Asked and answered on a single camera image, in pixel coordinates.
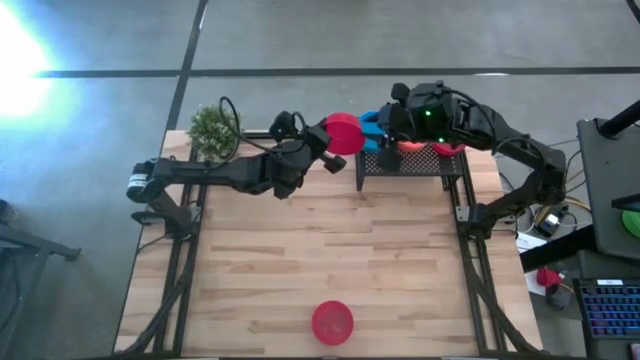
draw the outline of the green plant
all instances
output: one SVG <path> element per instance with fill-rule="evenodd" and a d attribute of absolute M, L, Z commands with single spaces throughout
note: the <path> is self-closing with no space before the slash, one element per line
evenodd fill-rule
<path fill-rule="evenodd" d="M 224 118 L 220 116 L 218 106 L 209 105 L 199 107 L 191 116 L 191 128 L 187 133 L 205 159 L 224 159 L 232 155 L 237 138 L 229 127 L 238 125 L 233 120 L 233 112 L 226 109 L 223 112 Z"/>

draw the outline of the wooden tabletop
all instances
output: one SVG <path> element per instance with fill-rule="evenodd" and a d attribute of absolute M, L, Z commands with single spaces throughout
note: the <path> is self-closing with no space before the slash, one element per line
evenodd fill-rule
<path fill-rule="evenodd" d="M 163 156 L 186 160 L 189 149 L 184 132 L 167 133 Z M 254 153 L 240 148 L 241 155 Z M 478 202 L 501 196 L 491 155 L 467 156 Z M 184 356 L 477 354 L 440 178 L 367 178 L 358 193 L 353 158 L 347 161 L 336 175 L 314 164 L 304 186 L 282 201 L 271 192 L 208 188 Z M 181 190 L 172 185 L 168 192 L 178 202 Z M 148 227 L 141 244 L 159 235 L 161 227 Z M 494 232 L 487 246 L 501 307 L 541 347 L 513 235 Z M 116 349 L 131 344 L 156 312 L 170 248 L 163 240 L 138 255 Z M 326 300 L 347 304 L 355 319 L 352 337 L 337 347 L 311 331 L 313 310 Z M 483 318 L 489 335 L 484 307 Z"/>

